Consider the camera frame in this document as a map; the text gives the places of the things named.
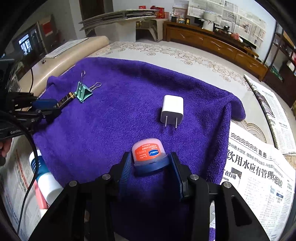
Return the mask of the person left hand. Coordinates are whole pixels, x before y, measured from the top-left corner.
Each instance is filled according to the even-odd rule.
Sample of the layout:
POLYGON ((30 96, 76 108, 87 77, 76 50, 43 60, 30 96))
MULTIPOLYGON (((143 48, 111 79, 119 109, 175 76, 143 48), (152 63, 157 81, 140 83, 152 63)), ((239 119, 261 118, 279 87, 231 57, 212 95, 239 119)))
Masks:
POLYGON ((11 138, 7 138, 3 141, 0 141, 0 149, 1 149, 1 156, 2 157, 6 157, 7 153, 9 152, 10 148, 11 148, 11 142, 12 139, 11 138))

